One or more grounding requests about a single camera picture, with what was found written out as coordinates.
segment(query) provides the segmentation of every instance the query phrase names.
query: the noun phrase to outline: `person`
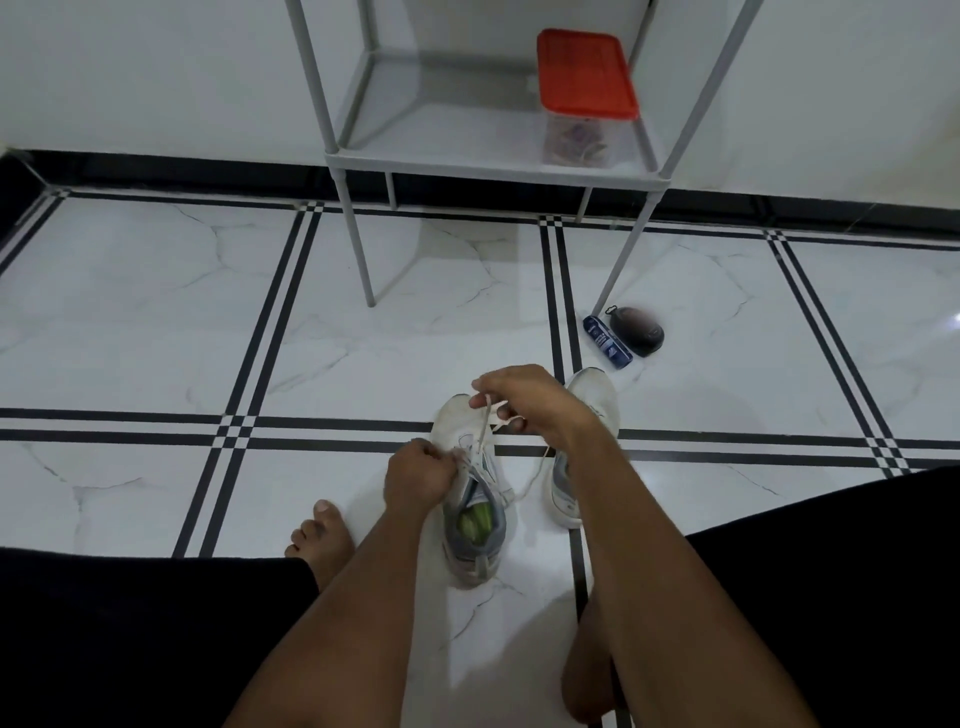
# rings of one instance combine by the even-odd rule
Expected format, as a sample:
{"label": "person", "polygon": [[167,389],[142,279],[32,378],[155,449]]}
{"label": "person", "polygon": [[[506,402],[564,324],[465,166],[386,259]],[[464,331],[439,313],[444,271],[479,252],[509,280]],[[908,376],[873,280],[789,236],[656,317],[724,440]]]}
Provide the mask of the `person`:
{"label": "person", "polygon": [[[954,622],[945,506],[957,468],[687,539],[608,428],[543,368],[474,387],[471,406],[506,401],[513,431],[566,457],[595,578],[561,685],[575,719],[595,723],[618,698],[645,726],[849,725],[947,705],[923,657]],[[34,716],[101,725],[397,726],[420,533],[456,472],[449,452],[412,441],[391,458],[384,513],[359,547],[321,500],[286,561],[146,567],[5,549],[11,695],[46,691],[57,699],[31,702]]]}

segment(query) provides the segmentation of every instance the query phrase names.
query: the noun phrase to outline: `sneaker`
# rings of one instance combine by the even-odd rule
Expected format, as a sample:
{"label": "sneaker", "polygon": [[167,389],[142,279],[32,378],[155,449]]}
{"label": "sneaker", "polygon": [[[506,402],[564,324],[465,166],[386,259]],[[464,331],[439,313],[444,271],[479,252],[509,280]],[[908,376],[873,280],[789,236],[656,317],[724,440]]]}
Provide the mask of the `sneaker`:
{"label": "sneaker", "polygon": [[457,474],[444,500],[446,562],[462,582],[478,586],[492,579],[500,565],[513,490],[493,453],[489,409],[471,409],[469,401],[469,395],[447,401],[430,430],[430,442],[457,452]]}
{"label": "sneaker", "polygon": [[[620,431],[620,408],[616,404],[616,389],[607,373],[596,367],[587,367],[573,376],[566,385],[570,394],[593,410],[607,430],[616,437]],[[543,501],[547,512],[564,528],[580,528],[580,504],[573,496],[573,486],[566,476],[565,452],[557,452],[553,468],[543,480]]]}

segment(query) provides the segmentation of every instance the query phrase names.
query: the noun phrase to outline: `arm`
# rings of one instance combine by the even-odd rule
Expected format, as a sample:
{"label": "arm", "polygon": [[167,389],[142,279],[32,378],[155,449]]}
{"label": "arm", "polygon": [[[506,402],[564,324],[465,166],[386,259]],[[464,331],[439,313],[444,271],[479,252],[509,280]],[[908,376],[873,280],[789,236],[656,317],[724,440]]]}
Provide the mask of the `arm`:
{"label": "arm", "polygon": [[657,726],[816,725],[789,675],[588,408],[541,367],[510,367],[474,386],[508,400],[501,417],[521,415],[521,427],[569,457],[601,615],[635,716]]}
{"label": "arm", "polygon": [[455,473],[423,440],[391,458],[383,516],[264,661],[227,728],[399,725],[420,532]]}

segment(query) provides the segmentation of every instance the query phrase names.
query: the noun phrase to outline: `wall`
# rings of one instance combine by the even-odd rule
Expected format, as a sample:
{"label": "wall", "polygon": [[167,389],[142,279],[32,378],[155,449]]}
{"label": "wall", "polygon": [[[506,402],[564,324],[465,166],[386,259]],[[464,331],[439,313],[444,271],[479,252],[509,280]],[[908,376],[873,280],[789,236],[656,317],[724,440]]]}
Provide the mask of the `wall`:
{"label": "wall", "polygon": [[[507,0],[373,2],[386,45],[512,56],[529,47],[541,12],[544,24],[629,40],[642,8],[524,0],[518,15]],[[664,136],[679,131],[739,5],[661,1],[636,84]],[[362,48],[356,6],[304,6],[337,109]],[[453,12],[449,24],[438,24],[442,11]],[[496,22],[472,22],[484,13]],[[960,207],[957,28],[955,0],[766,0],[678,186]],[[323,161],[279,2],[5,0],[0,99],[11,146]]]}

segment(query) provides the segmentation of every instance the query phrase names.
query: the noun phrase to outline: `person's right arm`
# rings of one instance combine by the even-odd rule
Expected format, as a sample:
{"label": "person's right arm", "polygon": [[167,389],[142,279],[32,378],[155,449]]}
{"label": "person's right arm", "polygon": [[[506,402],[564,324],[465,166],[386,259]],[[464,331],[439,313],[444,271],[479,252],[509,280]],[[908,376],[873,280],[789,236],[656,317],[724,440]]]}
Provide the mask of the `person's right arm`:
{"label": "person's right arm", "polygon": [[815,726],[789,675],[660,509],[616,440],[542,367],[474,382],[564,451],[601,615],[634,716],[650,726]]}

